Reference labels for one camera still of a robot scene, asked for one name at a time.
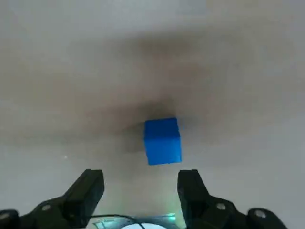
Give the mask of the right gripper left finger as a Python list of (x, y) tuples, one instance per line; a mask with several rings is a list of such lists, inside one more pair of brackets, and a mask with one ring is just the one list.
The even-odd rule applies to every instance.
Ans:
[(57, 198), (40, 203), (20, 216), (15, 209), (0, 211), (2, 229), (83, 229), (104, 193), (101, 170), (86, 169), (72, 186)]

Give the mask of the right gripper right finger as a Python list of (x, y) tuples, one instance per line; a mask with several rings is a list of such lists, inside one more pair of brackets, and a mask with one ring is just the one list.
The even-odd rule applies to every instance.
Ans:
[(251, 208), (246, 214), (226, 199), (209, 194), (196, 169), (178, 173), (177, 191), (188, 229), (285, 229), (286, 225), (265, 208)]

